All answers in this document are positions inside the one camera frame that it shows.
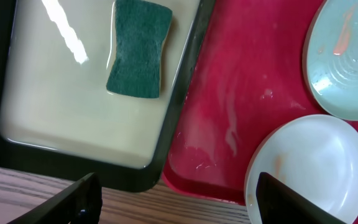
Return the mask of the green and yellow sponge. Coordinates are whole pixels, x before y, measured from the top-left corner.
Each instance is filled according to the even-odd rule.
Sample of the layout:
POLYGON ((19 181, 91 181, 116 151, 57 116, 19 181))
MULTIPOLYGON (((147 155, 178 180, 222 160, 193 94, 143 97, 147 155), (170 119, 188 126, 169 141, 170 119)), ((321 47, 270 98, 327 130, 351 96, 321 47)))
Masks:
POLYGON ((118 0, 115 10, 116 58, 106 89, 136 98, 158 98, 162 49, 173 12, 141 0, 118 0))

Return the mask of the light blue plate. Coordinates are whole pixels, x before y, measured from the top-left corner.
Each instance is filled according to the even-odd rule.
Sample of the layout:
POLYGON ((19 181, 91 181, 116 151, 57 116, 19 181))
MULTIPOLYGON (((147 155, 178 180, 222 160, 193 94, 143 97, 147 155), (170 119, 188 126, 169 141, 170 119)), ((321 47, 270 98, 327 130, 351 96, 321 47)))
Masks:
POLYGON ((323 110, 358 121, 358 0, 321 4, 305 40, 303 68, 323 110))

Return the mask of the white plate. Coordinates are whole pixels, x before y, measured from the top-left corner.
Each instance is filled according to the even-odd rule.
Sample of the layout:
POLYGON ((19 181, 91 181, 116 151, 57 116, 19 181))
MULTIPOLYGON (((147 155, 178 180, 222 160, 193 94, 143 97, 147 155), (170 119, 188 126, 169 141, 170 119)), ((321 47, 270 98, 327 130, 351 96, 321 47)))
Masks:
POLYGON ((262 172, 345 223, 358 217, 358 132, 339 118, 304 116, 262 141, 244 182, 251 223, 262 221, 256 196, 262 172))

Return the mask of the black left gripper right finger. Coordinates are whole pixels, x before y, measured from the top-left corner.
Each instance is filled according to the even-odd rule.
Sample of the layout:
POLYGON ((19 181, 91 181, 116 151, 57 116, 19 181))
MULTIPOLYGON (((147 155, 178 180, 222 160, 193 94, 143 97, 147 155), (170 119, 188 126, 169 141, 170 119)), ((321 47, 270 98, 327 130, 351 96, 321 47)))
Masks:
POLYGON ((259 175, 256 196, 263 224, 345 224, 266 172, 259 175))

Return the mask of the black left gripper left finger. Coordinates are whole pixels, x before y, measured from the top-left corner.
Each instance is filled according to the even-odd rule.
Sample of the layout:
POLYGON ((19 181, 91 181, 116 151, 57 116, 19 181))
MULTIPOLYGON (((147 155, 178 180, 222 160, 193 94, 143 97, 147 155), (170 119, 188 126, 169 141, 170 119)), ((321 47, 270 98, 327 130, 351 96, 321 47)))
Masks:
POLYGON ((98 224, 102 206, 99 178, 89 173, 9 224, 98 224))

